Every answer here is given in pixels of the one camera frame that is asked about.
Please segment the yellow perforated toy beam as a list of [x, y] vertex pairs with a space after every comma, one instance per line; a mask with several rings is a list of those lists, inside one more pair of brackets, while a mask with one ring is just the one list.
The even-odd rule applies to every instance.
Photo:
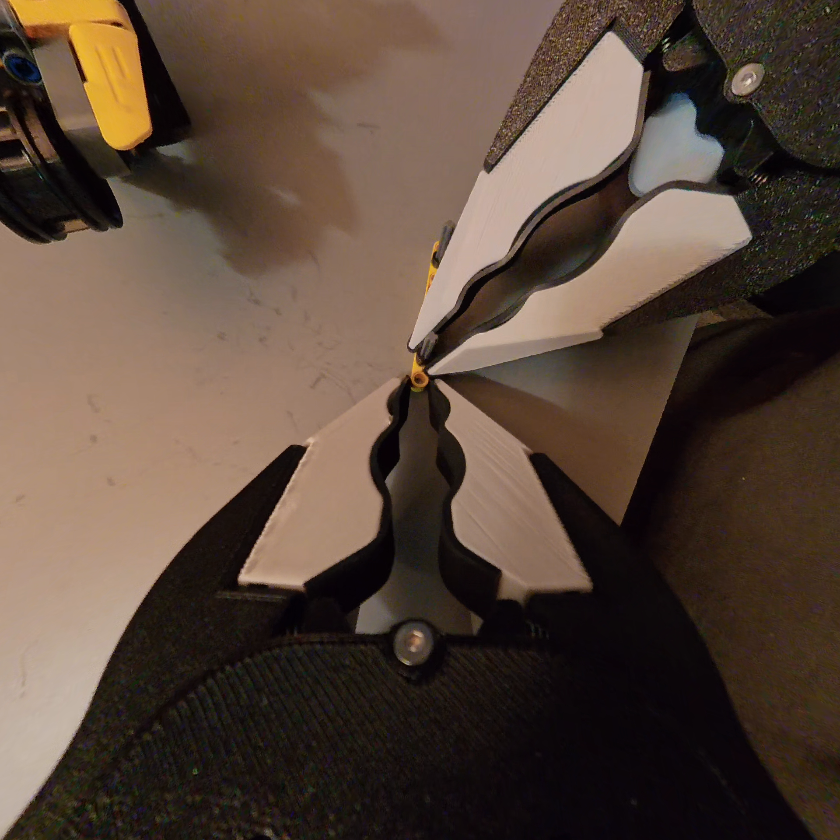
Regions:
[[[435, 241], [433, 252], [429, 261], [428, 272], [427, 272], [427, 281], [424, 290], [424, 297], [428, 294], [429, 288], [432, 286], [434, 281], [435, 275], [438, 271], [439, 266], [439, 259], [438, 259], [438, 250], [442, 244], [443, 235], [441, 234], [438, 241]], [[421, 355], [419, 351], [415, 352], [413, 355], [413, 363], [412, 368], [409, 376], [411, 387], [413, 392], [421, 393], [423, 392], [429, 383], [429, 376], [426, 373], [426, 365], [425, 362], [422, 361]]]

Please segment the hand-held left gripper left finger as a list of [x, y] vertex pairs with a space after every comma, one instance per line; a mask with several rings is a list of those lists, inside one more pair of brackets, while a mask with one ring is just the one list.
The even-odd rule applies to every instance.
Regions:
[[242, 594], [333, 599], [352, 613], [395, 548], [385, 479], [400, 457], [406, 382], [387, 381], [311, 436], [238, 573]]

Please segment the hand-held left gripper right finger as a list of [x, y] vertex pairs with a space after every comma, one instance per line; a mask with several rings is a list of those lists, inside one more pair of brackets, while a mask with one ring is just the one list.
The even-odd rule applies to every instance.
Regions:
[[429, 418], [448, 486], [438, 567], [456, 600], [485, 620], [499, 602], [591, 592], [531, 449], [441, 381], [429, 386]]

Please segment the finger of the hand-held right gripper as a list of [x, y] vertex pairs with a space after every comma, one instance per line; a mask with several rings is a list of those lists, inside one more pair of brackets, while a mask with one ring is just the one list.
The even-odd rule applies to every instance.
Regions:
[[670, 95], [630, 161], [593, 194], [541, 222], [443, 330], [430, 375], [600, 339], [604, 330], [747, 245], [733, 195], [716, 186], [723, 149], [697, 106]]
[[605, 32], [490, 171], [481, 171], [407, 346], [455, 317], [471, 289], [511, 263], [541, 220], [598, 182], [637, 131], [643, 61]]

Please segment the yellow and black toy vehicle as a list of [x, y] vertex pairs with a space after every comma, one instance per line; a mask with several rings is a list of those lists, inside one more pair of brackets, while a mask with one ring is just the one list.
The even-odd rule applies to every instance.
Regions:
[[18, 237], [120, 228], [110, 181], [190, 128], [137, 3], [1, 2], [1, 221]]

